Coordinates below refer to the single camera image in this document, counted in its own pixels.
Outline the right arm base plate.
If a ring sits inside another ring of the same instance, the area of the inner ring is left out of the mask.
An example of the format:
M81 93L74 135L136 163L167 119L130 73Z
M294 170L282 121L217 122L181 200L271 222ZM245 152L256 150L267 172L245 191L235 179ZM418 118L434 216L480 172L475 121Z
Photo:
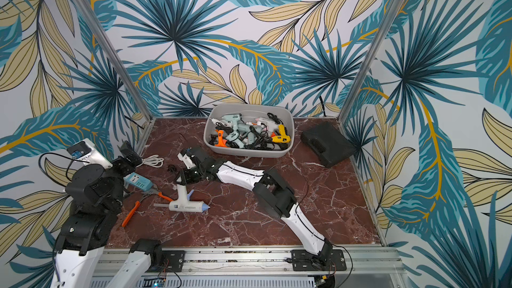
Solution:
M294 271L334 272L347 270L347 264L341 249L333 250L326 260L308 253L306 250L294 249L291 250L291 257L287 261L292 264Z

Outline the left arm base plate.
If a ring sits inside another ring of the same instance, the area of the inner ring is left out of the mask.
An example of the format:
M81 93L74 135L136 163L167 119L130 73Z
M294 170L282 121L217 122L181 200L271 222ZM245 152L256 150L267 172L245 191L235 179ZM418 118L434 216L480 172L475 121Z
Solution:
M161 266L167 272L181 273L185 261L184 250L164 250L162 252Z

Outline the small white glue gun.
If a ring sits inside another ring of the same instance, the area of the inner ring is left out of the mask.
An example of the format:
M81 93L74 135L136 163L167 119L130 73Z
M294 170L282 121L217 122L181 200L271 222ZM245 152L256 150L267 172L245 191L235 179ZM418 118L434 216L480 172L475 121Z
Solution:
M218 119L214 119L214 118L211 118L210 119L211 122L215 125L215 126L218 126L218 125L225 125L225 123L221 120L218 120Z

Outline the orange black glue gun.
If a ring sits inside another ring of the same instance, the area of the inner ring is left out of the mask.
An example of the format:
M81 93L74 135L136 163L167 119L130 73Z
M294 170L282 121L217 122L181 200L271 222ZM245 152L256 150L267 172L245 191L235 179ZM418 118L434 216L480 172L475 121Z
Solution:
M217 141L214 144L216 147L227 147L226 140L224 139L224 130L218 129L217 130Z

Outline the large mint glue gun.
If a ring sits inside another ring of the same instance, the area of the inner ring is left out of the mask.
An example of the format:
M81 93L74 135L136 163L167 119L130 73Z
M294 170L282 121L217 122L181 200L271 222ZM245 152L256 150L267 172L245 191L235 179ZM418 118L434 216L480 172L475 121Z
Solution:
M259 137L263 128L259 125L241 124L238 127L238 130L240 132L240 139L242 142L244 142L245 145L251 145Z

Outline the yellow black glue gun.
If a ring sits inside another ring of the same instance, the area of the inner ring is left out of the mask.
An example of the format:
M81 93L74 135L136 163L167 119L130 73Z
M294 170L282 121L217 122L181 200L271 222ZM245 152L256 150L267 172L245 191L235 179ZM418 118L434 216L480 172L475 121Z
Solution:
M272 133L271 140L273 143L289 143L291 141L291 137L287 134L285 126L280 124Z

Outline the mint green glue gun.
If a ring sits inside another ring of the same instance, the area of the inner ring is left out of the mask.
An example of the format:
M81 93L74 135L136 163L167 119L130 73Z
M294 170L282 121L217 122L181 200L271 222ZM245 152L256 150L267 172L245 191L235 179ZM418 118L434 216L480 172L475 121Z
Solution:
M234 130L238 130L239 123L241 122L241 115L240 114L224 115L222 117L222 120L224 120L226 123L231 125Z

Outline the large white blue glue gun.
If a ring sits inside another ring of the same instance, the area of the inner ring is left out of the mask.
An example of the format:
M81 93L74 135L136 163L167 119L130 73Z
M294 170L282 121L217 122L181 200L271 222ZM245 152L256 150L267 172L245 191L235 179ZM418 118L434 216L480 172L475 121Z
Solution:
M155 203L154 206L156 207L167 207L170 211L174 212L190 212L190 213L203 213L206 212L209 209L209 205L204 203L203 201L192 201L190 200L190 197L193 193L193 190L188 192L185 185L178 185L177 186L177 199L171 199L168 196L165 196L161 192L157 192L157 195L166 200L169 201L168 204L164 203Z

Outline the small mint glue gun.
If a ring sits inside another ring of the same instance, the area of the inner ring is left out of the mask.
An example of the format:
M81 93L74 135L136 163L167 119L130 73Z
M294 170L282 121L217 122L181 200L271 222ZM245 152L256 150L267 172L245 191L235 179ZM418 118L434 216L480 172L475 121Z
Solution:
M245 148L244 142L240 140L240 133L238 131L233 131L227 135L227 141L231 147L237 147L240 149Z

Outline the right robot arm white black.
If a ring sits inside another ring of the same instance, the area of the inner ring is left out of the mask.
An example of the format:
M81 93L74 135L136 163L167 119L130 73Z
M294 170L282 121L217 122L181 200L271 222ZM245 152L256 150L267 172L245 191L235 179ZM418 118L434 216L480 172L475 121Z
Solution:
M185 164L178 183L219 181L252 191L267 214L284 221L313 259L322 264L330 260L333 245L302 212L294 189L276 168L267 171L249 169L225 159L216 159L200 147L183 149L177 157Z

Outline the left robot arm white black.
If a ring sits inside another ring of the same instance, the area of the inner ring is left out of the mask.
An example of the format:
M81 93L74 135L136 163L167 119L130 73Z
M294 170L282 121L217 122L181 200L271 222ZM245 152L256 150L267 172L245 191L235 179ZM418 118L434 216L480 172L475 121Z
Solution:
M55 243L52 287L89 287L112 229L123 208L124 178L142 159L128 142L121 155L109 161L84 139L67 148L74 161L84 166L74 173L65 193L71 209Z

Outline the white pink glue gun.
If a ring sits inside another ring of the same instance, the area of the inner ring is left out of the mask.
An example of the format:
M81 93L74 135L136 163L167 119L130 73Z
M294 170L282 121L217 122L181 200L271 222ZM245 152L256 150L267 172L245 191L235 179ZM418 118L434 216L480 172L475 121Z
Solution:
M271 119L265 118L265 117L258 117L256 119L257 125L262 125L266 131L269 131L270 133L276 131L279 129L279 124L274 122Z

